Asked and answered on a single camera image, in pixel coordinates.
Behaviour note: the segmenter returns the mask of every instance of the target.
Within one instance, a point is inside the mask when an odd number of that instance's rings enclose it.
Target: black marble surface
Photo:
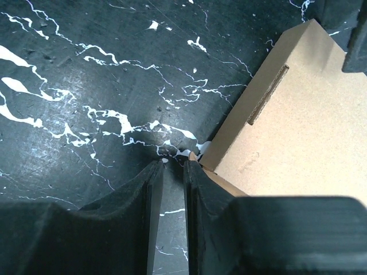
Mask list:
[[[1,0],[0,201],[78,209],[164,158],[154,274],[187,274],[183,161],[313,2]]]

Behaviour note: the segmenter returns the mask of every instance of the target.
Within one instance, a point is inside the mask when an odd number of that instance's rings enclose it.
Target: torn cardboard corner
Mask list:
[[[250,196],[367,205],[367,77],[315,21],[279,38],[200,163]]]
[[[189,160],[197,162],[197,157],[193,152],[190,153]],[[246,197],[247,196],[243,191],[239,190],[236,186],[230,184],[229,182],[227,182],[225,179],[221,178],[214,172],[208,171],[207,169],[204,169],[204,168],[203,168],[203,171],[206,173],[209,179],[217,183],[220,187],[222,187],[224,190],[229,192],[231,195],[235,197]]]

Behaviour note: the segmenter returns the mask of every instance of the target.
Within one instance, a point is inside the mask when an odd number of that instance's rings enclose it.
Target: cardboard box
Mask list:
[[[367,77],[311,20],[279,38],[202,157],[250,196],[343,195],[367,205]]]

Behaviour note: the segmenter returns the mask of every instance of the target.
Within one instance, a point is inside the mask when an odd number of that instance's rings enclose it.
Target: corrugated cardboard edge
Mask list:
[[[189,155],[189,160],[197,162],[196,155],[191,152]],[[203,168],[203,171],[206,173],[209,179],[217,183],[220,187],[222,187],[225,191],[229,192],[234,197],[247,197],[248,195],[238,189],[236,186],[232,185],[231,183],[227,182],[222,177],[218,176],[214,172],[208,171],[207,169]]]
[[[274,91],[274,87],[279,83],[276,83],[276,81],[279,79],[279,74],[282,72],[288,56],[294,50],[308,26],[314,23],[317,24],[315,20],[308,21],[285,31],[280,36],[276,46],[283,50],[281,52],[270,51],[200,160],[206,170],[214,171],[237,138],[243,125],[246,122],[256,120],[264,107],[264,104],[261,105],[261,103],[266,103],[269,99],[267,95],[271,95],[272,87],[272,91]]]

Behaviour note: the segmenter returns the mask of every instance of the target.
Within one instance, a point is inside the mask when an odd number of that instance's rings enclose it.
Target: box lid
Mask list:
[[[367,77],[315,21],[282,34],[200,163],[248,195],[367,205]]]

